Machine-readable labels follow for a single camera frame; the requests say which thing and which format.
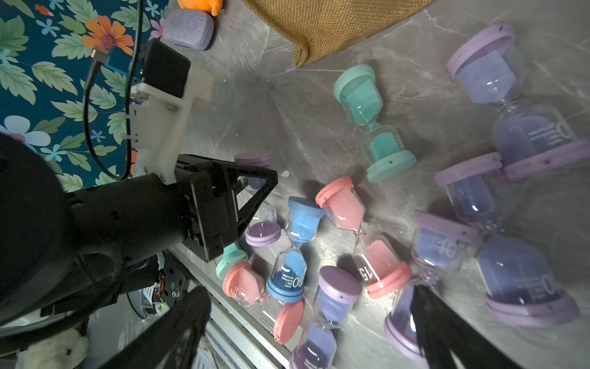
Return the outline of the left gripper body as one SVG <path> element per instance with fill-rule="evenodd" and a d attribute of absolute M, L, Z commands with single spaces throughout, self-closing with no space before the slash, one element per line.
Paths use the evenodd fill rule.
<path fill-rule="evenodd" d="M 221 256 L 243 230 L 236 194 L 241 190 L 238 166 L 197 155 L 178 156 L 175 175 L 187 206 L 183 244 L 205 262 Z"/>

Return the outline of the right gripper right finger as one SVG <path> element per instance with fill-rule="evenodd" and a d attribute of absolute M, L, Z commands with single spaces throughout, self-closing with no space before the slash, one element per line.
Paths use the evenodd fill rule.
<path fill-rule="evenodd" d="M 519 368 L 462 319 L 431 288 L 413 288 L 410 306 L 420 350 L 430 368 Z"/>

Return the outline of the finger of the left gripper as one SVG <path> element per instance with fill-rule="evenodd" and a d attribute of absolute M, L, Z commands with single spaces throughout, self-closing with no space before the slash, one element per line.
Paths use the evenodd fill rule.
<path fill-rule="evenodd" d="M 227 198 L 230 225 L 237 235 L 243 235 L 259 207 L 276 187 L 277 172 L 230 161 L 221 161 L 221 168 L 224 170 L 226 180 L 223 193 Z M 241 178 L 264 179 L 265 183 L 244 205 L 239 206 L 237 196 L 247 187 Z"/>

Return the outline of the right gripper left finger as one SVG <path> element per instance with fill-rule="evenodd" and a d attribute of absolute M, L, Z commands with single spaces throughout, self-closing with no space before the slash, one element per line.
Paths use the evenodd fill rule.
<path fill-rule="evenodd" d="M 191 368 L 210 320 L 206 288 L 196 287 L 103 368 Z"/>

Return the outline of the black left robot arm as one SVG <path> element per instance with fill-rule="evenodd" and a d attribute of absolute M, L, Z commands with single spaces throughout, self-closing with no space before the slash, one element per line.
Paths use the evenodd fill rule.
<path fill-rule="evenodd" d="M 277 173 L 180 155 L 177 180 L 142 175 L 66 192 L 41 156 L 1 137 L 1 322 L 88 290 L 184 244 L 204 261 L 244 234 Z"/>

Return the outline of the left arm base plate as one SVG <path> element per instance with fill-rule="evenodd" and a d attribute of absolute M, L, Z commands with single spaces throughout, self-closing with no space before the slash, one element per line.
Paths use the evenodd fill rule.
<path fill-rule="evenodd" d="M 158 275 L 152 286 L 141 292 L 151 304 L 147 311 L 162 315 L 175 307 L 188 293 L 191 274 L 178 259 L 168 251 L 157 255 Z"/>

